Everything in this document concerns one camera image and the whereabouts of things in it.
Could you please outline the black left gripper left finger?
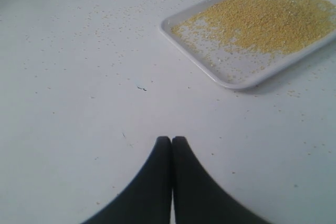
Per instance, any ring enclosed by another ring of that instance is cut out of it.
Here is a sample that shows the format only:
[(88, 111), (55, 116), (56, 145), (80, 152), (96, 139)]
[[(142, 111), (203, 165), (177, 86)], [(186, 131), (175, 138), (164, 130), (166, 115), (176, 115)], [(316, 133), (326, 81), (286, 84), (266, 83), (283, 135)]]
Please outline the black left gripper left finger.
[(85, 223), (170, 223), (171, 141), (156, 139), (146, 162), (128, 186)]

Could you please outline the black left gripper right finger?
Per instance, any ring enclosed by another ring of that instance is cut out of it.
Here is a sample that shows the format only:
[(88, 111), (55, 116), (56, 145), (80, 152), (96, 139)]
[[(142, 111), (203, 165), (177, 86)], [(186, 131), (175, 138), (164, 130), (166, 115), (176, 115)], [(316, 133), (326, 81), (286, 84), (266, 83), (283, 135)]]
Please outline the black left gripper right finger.
[(173, 200), (176, 223), (265, 223), (210, 177), (187, 139), (172, 139)]

